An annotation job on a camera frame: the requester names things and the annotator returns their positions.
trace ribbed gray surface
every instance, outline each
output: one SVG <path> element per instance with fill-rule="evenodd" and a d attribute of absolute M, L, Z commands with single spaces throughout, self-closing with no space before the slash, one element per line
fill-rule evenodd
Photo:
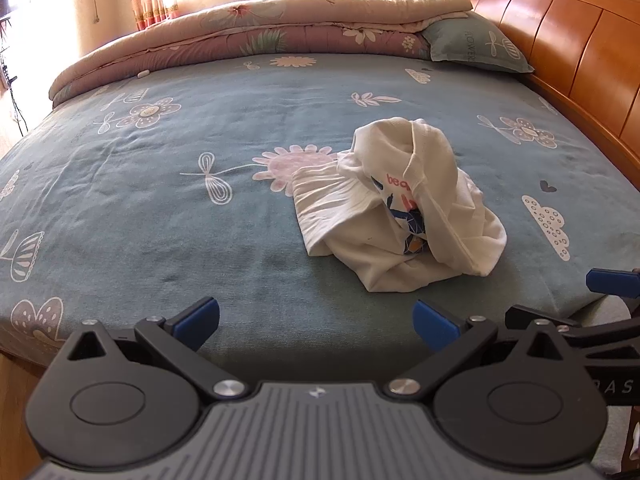
<path fill-rule="evenodd" d="M 34 480 L 502 480 L 460 455 L 417 404 L 381 398 L 371 384 L 265 384 L 242 402 L 215 406 L 185 446 L 123 473 L 45 465 Z M 553 480 L 595 480 L 588 466 Z"/>

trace wooden floor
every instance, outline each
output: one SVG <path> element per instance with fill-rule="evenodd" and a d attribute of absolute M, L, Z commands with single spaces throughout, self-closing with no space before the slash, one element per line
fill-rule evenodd
<path fill-rule="evenodd" d="M 24 425 L 24 405 L 43 372 L 0 352 L 0 480 L 22 480 L 40 463 Z"/>

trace wooden headboard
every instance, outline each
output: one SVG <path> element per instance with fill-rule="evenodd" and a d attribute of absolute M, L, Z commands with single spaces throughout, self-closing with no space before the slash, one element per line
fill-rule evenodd
<path fill-rule="evenodd" d="M 640 189 L 640 0 L 471 0 L 536 69 L 524 82 Z"/>

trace pink quilt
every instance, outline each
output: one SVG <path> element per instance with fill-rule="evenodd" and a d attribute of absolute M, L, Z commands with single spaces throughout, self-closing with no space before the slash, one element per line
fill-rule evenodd
<path fill-rule="evenodd" d="M 443 18 L 466 17 L 470 0 L 250 0 L 213 7 L 135 32 L 62 71 L 54 107 L 98 86 L 194 64 L 276 53 L 386 54 L 428 59 L 415 34 Z"/>

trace pillow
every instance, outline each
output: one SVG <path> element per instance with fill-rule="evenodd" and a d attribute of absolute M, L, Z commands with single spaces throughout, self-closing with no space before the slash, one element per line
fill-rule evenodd
<path fill-rule="evenodd" d="M 447 18 L 422 31 L 432 61 L 460 63 L 501 72 L 533 72 L 524 54 L 498 27 L 475 12 L 468 18 Z"/>

